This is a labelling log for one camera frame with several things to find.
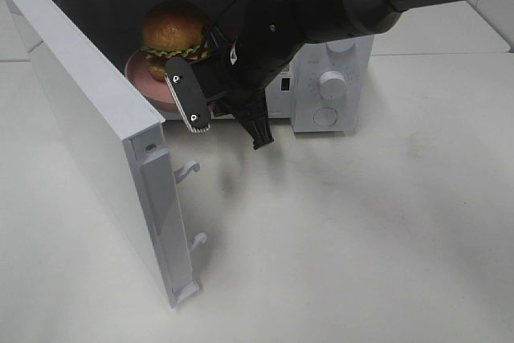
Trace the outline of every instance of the microwave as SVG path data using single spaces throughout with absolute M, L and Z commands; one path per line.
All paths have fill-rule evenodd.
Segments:
M 153 251 L 139 255 L 173 307 L 200 288 L 191 252 L 206 235 L 186 236 L 176 189 L 200 163 L 173 167 L 162 124 L 181 117 L 124 76 L 146 12 L 163 1 L 6 0 L 67 143 L 135 250 Z M 213 18 L 230 0 L 186 1 Z M 221 28 L 241 27 L 246 2 Z M 372 46 L 372 36 L 305 45 L 268 85 L 269 117 L 290 120 L 294 132 L 353 132 Z

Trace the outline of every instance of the black cable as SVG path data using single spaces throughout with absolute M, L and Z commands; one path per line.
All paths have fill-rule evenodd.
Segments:
M 202 56 L 202 50 L 204 46 L 206 45 L 207 39 L 212 32 L 212 30 L 218 25 L 219 20 L 223 17 L 223 15 L 237 2 L 238 0 L 232 0 L 224 9 L 222 12 L 219 13 L 218 17 L 209 25 L 209 28 L 207 29 L 206 33 L 203 35 L 202 42 L 200 43 L 200 47 L 198 49 L 198 55 L 199 57 Z

